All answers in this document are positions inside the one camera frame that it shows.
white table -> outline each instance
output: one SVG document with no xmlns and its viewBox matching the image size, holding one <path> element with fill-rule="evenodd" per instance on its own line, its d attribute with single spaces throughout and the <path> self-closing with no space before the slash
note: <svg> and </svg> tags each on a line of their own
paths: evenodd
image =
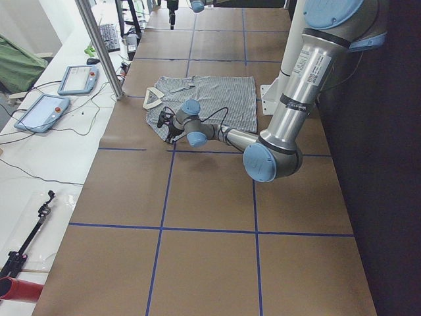
<svg viewBox="0 0 421 316">
<path fill-rule="evenodd" d="M 93 8 L 93 12 L 97 20 L 102 17 L 102 23 L 116 20 L 112 3 L 98 5 Z M 89 36 L 84 25 L 81 24 L 69 36 L 35 86 L 61 80 L 67 66 L 84 65 L 88 58 L 84 49 L 89 43 Z M 124 61 L 122 56 L 127 58 L 125 46 L 122 43 L 120 46 L 121 51 L 110 54 L 115 69 Z M 107 81 L 101 63 L 97 66 L 99 77 L 95 89 L 88 96 L 70 97 L 72 102 L 68 112 L 95 95 Z M 43 93 L 57 95 L 58 87 L 59 85 L 55 84 L 42 87 L 40 90 Z M 27 109 L 39 96 L 40 92 L 36 90 L 30 92 L 19 109 Z M 79 136 L 73 131 L 50 130 L 46 134 L 35 134 L 19 142 L 0 145 L 4 151 L 0 159 L 44 179 L 83 184 L 114 107 L 115 97 L 109 84 L 103 87 L 94 101 L 99 106 L 99 112 L 87 136 Z M 88 102 L 80 109 L 63 116 L 53 128 L 73 128 L 79 133 L 85 134 L 89 130 L 97 110 L 98 108 L 92 102 Z M 15 117 L 19 118 L 20 115 L 22 114 L 16 113 Z M 0 133 L 0 144 L 18 140 L 30 134 L 21 132 L 1 136 L 17 131 L 13 127 L 14 122 L 16 121 L 11 119 Z M 30 178 L 22 171 L 0 161 L 0 250 L 7 247 L 15 251 L 19 249 L 36 224 L 37 210 L 44 201 L 48 200 L 47 192 L 49 190 L 56 193 L 56 199 L 50 204 L 52 212 L 42 226 L 41 232 L 28 248 L 29 259 L 27 265 L 24 266 L 24 269 L 41 272 L 22 272 L 18 276 L 23 280 L 40 284 L 47 279 L 54 254 L 58 250 L 82 186 L 44 182 Z M 7 254 L 6 249 L 0 253 L 0 267 L 6 262 Z M 33 303 L 2 301 L 0 314 L 2 316 L 31 315 L 34 307 Z"/>
</svg>

tablet device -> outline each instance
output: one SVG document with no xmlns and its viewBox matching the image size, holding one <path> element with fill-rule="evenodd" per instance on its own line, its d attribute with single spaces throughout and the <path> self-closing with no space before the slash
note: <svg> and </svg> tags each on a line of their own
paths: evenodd
<svg viewBox="0 0 421 316">
<path fill-rule="evenodd" d="M 69 104 L 68 97 L 43 94 L 14 124 L 14 127 L 34 133 L 44 133 L 60 119 Z"/>
<path fill-rule="evenodd" d="M 98 68 L 95 65 L 68 66 L 61 81 L 59 95 L 89 94 L 97 83 Z"/>
</svg>

screen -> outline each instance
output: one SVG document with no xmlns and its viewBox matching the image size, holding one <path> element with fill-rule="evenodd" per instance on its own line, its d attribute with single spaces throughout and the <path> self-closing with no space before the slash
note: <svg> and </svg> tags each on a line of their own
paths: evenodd
<svg viewBox="0 0 421 316">
<path fill-rule="evenodd" d="M 56 107 L 59 107 L 63 99 L 58 97 L 43 96 L 31 111 L 21 120 L 26 128 L 35 128 L 45 124 Z"/>
<path fill-rule="evenodd" d="M 64 83 L 62 90 L 63 91 L 84 90 L 90 71 L 91 71 L 90 66 L 71 67 L 70 70 L 68 71 L 66 82 Z"/>
</svg>

red cup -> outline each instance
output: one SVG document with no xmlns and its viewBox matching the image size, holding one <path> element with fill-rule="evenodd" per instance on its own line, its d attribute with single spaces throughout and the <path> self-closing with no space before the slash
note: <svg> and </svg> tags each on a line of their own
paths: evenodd
<svg viewBox="0 0 421 316">
<path fill-rule="evenodd" d="M 36 303 L 44 285 L 17 278 L 0 278 L 0 300 Z"/>
</svg>

